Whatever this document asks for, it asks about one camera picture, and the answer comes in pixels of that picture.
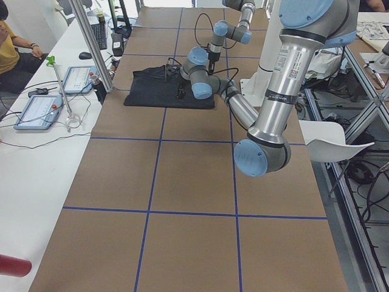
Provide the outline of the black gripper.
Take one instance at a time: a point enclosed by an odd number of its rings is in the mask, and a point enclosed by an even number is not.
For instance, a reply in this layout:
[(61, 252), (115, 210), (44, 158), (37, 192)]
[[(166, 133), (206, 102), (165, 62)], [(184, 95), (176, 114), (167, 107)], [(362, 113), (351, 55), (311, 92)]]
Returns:
[(185, 84), (180, 83), (180, 84), (178, 84), (176, 98), (177, 99), (184, 99), (185, 96), (186, 96)]
[(208, 71), (213, 72), (215, 70), (215, 63), (219, 61), (220, 52), (212, 52), (210, 50), (208, 52)]

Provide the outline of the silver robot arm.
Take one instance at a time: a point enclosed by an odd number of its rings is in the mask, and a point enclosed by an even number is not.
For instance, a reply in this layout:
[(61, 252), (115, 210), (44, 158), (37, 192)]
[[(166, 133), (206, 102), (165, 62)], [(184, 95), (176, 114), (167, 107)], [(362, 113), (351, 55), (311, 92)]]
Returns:
[(214, 25), (212, 40), (207, 45), (209, 73), (213, 73), (215, 70), (215, 63), (219, 61), (226, 38), (248, 44), (252, 36), (249, 29), (252, 17), (255, 14), (255, 1), (222, 0), (222, 4), (225, 7), (241, 12), (241, 16), (236, 26), (229, 24), (226, 20), (220, 20)]
[(231, 79), (210, 72), (225, 39), (246, 44), (251, 39), (253, 1), (224, 1), (240, 12), (237, 26), (218, 21), (208, 48), (194, 47), (181, 66), (181, 79), (190, 82), (193, 95), (204, 100), (219, 95), (247, 137), (234, 149), (236, 166), (247, 176), (257, 177), (286, 166), (291, 148), (283, 137), (287, 120), (297, 102), (300, 87), (315, 51), (352, 43), (356, 37), (358, 1), (282, 1), (275, 16), (282, 29), (281, 46), (260, 109), (255, 109), (236, 89)]

